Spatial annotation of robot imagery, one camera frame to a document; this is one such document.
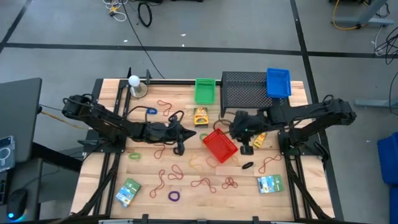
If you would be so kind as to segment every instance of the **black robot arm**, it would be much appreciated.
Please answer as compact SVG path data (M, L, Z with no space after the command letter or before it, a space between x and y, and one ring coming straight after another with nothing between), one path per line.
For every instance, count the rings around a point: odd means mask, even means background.
M92 102L89 95L74 95L64 99L65 106L62 113L67 118L75 119L86 123L99 133L100 138L107 140L111 144L120 144L120 139L124 136L136 142L153 143L177 143L174 153L182 155L184 153L183 142L196 134L195 131L185 129L180 121L184 112L177 111L169 117L169 126L164 123L155 122L130 122L127 116L119 116L103 105Z
M290 107L289 105L271 106L259 109L257 115L249 115L246 111L237 111L234 121L229 126L229 133L243 145L241 154L252 155L253 147L250 139L263 132L289 129L289 144L296 146L300 142L332 125L349 125L355 120L356 114L348 102L326 96L321 103ZM303 119L315 118L315 121L303 128L295 128Z

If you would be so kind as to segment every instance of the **blue plastic basket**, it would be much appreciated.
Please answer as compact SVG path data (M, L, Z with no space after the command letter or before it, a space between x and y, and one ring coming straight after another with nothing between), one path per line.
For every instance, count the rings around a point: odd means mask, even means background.
M390 189L390 223L398 224L398 186Z
M290 72L286 69L267 69L267 96L272 98L287 98L292 94Z
M398 184L398 133L378 140L381 175L386 184Z

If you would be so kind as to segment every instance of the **green plastic basket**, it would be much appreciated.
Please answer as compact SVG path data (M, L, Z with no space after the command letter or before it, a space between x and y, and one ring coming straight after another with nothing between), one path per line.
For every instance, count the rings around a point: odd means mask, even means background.
M198 104L213 104L216 101L216 80L197 78L195 81L195 101Z

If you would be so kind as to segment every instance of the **wooden table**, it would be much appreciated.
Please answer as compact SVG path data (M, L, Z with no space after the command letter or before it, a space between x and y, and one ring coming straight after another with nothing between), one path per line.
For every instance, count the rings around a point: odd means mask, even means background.
M116 99L118 83L119 79L104 79L101 87L98 103L111 111ZM162 116L162 112L167 107L159 106L157 101L170 102L173 105L170 114L177 110L183 110L185 116L182 125L187 129L195 130L197 135L185 141L185 154L183 156L176 156L172 152L172 146L166 146L166 150L160 159L156 159L154 153L156 150L162 149L162 146L133 142L128 139L126 150L121 156L114 195L117 194L127 178L135 180L142 187L128 208L123 208L117 200L113 200L111 218L141 218L143 214L149 214L150 219L252 220L253 216L258 216L260 220L294 220L284 160L268 163L266 173L259 173L259 168L263 165L263 160L266 157L274 157L280 153L277 131L268 133L264 144L260 149L255 149L253 156L242 156L240 153L236 153L237 162L230 159L216 168L212 168L206 163L206 158L210 157L211 154L201 143L199 134L211 133L213 130L212 124L218 119L220 113L220 90L218 88L216 90L216 102L207 106L211 123L209 128L195 128L193 125L193 109L199 107L194 101L194 85L149 85L147 96L131 100L130 108L137 105L157 108L158 113L148 116L148 119L165 123L168 117ZM308 103L303 82L292 82L292 96L289 100L291 106ZM143 121L144 113L144 109L135 110L129 115L128 119L130 121ZM233 117L231 116L226 114L225 118L232 120ZM241 145L237 141L234 141L234 143L238 148ZM130 152L141 153L140 161L129 159ZM198 164L198 166L190 167L188 164L190 158L196 156L197 159L193 160L192 164ZM96 190L103 157L104 154L102 153L92 153L85 160L81 168L71 212L79 211ZM241 166L251 161L254 162L254 167L242 170ZM171 167L174 164L177 164L183 171L184 177L182 180L169 180L167 178L167 174L172 172ZM315 156L303 156L302 164L308 191L323 211L333 217L333 208L321 160ZM151 198L149 196L150 191L160 184L158 173L161 169L165 170L163 176L165 187L157 191L156 198ZM260 194L257 177L274 174L282 176L285 190L277 193ZM200 180L204 177L209 178L212 186L216 187L215 194L211 193L209 187L205 185L191 187L191 181ZM238 188L222 189L221 185L226 177L233 177L239 185ZM173 190L180 192L181 198L178 202L172 202L168 199L169 192ZM302 196L297 188L296 191L300 216L304 217ZM100 213L104 213L107 194L108 190L106 189L102 197Z

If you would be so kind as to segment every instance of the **red plastic basket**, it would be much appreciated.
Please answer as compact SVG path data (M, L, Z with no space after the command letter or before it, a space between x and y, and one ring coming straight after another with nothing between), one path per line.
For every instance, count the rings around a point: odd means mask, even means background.
M206 136L203 143L220 163L224 163L238 151L238 148L219 128Z

